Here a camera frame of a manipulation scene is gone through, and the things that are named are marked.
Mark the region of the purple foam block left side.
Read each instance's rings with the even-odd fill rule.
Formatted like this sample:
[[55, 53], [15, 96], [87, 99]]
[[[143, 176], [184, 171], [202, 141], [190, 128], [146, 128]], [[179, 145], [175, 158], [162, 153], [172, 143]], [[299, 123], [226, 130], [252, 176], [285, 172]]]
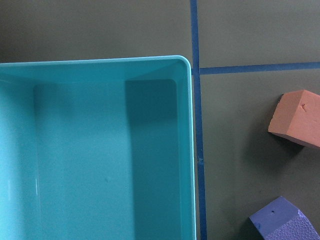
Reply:
[[318, 240], [320, 235], [303, 212], [283, 196], [249, 217], [264, 240]]

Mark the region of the orange foam block left side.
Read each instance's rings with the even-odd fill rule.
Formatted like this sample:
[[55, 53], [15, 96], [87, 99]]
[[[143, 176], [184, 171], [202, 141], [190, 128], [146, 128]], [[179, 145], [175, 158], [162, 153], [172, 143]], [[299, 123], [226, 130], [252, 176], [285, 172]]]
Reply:
[[308, 90], [282, 95], [268, 132], [309, 148], [320, 148], [320, 96]]

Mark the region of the teal plastic bin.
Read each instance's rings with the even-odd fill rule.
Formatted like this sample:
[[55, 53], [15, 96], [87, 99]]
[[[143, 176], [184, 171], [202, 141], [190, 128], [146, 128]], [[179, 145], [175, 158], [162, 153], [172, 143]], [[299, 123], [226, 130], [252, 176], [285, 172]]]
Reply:
[[0, 66], [3, 240], [194, 240], [180, 55]]

